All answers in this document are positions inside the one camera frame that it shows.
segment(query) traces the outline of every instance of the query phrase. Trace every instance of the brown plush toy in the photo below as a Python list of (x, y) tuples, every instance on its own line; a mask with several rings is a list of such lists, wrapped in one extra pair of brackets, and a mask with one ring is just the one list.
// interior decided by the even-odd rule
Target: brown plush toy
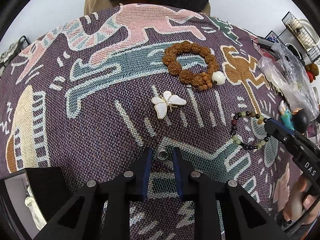
[(307, 71), (310, 83), (312, 83), (314, 80), (316, 80), (316, 76), (319, 75), (318, 66), (314, 63), (306, 65), (306, 71)]

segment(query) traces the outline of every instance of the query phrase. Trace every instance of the wire basket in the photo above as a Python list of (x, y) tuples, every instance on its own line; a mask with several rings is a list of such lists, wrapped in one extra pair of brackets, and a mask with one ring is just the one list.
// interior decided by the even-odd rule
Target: wire basket
[(265, 37), (265, 39), (268, 41), (284, 44), (274, 31), (269, 32), (269, 34)]
[(320, 48), (306, 28), (296, 17), (293, 16), (291, 12), (287, 13), (287, 15), (282, 19), (282, 22), (305, 49), (311, 62), (315, 62), (320, 57)]

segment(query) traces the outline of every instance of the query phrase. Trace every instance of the black beaded bracelet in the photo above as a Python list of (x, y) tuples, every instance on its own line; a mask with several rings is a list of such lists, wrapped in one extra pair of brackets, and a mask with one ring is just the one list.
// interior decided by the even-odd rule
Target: black beaded bracelet
[(235, 144), (240, 145), (243, 147), (244, 150), (255, 150), (255, 149), (260, 149), (262, 146), (266, 145), (266, 143), (269, 141), (269, 138), (271, 137), (270, 134), (267, 133), (266, 137), (259, 142), (257, 145), (248, 145), (243, 143), (238, 136), (236, 135), (236, 131), (237, 131), (237, 123), (238, 123), (238, 119), (241, 117), (252, 117), (252, 118), (256, 118), (258, 120), (261, 120), (263, 122), (266, 122), (268, 119), (264, 118), (262, 115), (260, 114), (256, 114), (254, 111), (246, 111), (246, 112), (238, 112), (236, 113), (236, 115), (233, 117), (233, 120), (231, 122), (231, 132), (230, 135), (232, 136), (233, 141), (235, 142)]

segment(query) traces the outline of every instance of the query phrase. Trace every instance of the black round object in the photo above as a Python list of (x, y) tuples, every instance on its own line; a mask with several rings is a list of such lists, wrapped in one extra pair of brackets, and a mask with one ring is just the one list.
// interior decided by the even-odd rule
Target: black round object
[(307, 111), (301, 109), (296, 114), (292, 115), (292, 123), (297, 132), (302, 134), (305, 133), (310, 126), (310, 122), (307, 118)]

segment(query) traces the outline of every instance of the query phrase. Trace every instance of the red object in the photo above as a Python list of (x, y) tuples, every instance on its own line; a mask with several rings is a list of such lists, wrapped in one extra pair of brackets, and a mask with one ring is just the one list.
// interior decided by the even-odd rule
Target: red object
[(311, 83), (314, 80), (314, 75), (309, 71), (307, 71), (307, 75), (308, 75), (310, 83)]

